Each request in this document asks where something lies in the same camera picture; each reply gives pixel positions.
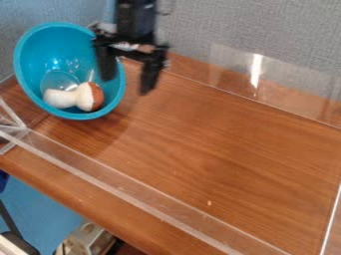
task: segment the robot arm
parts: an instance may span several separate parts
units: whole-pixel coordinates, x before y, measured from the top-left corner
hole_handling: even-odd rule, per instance
[[[145,63],[141,94],[155,87],[161,71],[169,66],[169,45],[155,42],[158,0],[117,1],[117,31],[106,30],[102,23],[92,27],[96,34],[94,47],[102,78],[111,80],[117,75],[117,58],[123,56]]]

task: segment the blue bowl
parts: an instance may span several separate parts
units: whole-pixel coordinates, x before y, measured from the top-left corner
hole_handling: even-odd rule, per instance
[[[121,102],[126,90],[125,69],[119,61],[115,79],[105,82],[100,78],[94,38],[87,28],[52,22],[30,29],[15,49],[15,73],[27,96],[46,112],[70,120],[91,120],[106,115]],[[95,82],[100,85],[106,100],[96,112],[86,113],[76,107],[56,109],[43,101],[42,81],[47,75],[59,72],[75,77],[80,83]]]

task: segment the bowl rim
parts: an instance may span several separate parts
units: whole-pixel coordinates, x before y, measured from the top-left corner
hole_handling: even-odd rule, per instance
[[[92,113],[80,113],[80,114],[74,114],[74,113],[68,113],[60,109],[56,109],[54,107],[51,107],[44,101],[43,99],[40,99],[36,94],[32,92],[32,90],[30,89],[30,86],[26,82],[24,79],[24,74],[23,74],[23,70],[22,70],[22,65],[20,65],[20,58],[22,58],[22,52],[23,52],[23,48],[26,46],[26,43],[28,41],[28,39],[31,38],[31,36],[34,34],[36,34],[38,32],[40,32],[42,30],[50,29],[50,28],[70,28],[70,29],[75,29],[86,34],[88,34],[90,36],[92,36],[95,38],[95,34],[94,32],[87,29],[86,27],[82,27],[80,25],[76,25],[74,23],[68,23],[68,22],[47,22],[43,23],[35,27],[32,27],[20,37],[19,42],[16,44],[16,48],[15,48],[15,54],[14,54],[14,68],[15,68],[15,75],[16,75],[16,79],[18,82],[20,84],[20,87],[24,90],[24,93],[27,94],[28,98],[34,101],[34,103],[38,105],[38,107],[46,111],[48,114],[63,118],[63,119],[68,119],[68,120],[76,120],[76,121],[84,121],[84,120],[92,120],[96,119],[102,116],[105,116],[106,114],[110,113],[110,111],[117,107],[117,105],[119,104],[125,92],[126,92],[126,73],[125,73],[125,68],[123,65],[118,59],[118,76],[117,79],[119,79],[119,91],[118,94],[114,98],[114,100],[109,103],[109,105],[106,107],[103,107],[100,110],[92,112]]]

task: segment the wooden table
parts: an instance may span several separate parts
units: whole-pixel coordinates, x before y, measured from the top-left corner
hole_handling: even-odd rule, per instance
[[[150,95],[138,97],[139,65],[126,61],[129,90],[114,112],[87,122],[48,116],[31,123],[35,131],[288,253],[318,254],[340,185],[340,130],[185,79],[206,65],[173,58]],[[244,75],[222,75],[248,92]],[[268,86],[278,99],[284,90],[288,96]],[[39,115],[19,86],[3,91]],[[0,167],[146,253],[222,254],[23,148],[0,157]]]

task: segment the wooden surface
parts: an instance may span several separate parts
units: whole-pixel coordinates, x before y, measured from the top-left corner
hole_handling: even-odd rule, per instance
[[[286,252],[318,254],[340,183],[340,130],[173,74],[139,98],[139,66],[126,68],[129,91],[110,115],[47,117],[35,130]],[[220,254],[22,148],[0,166],[147,254]]]

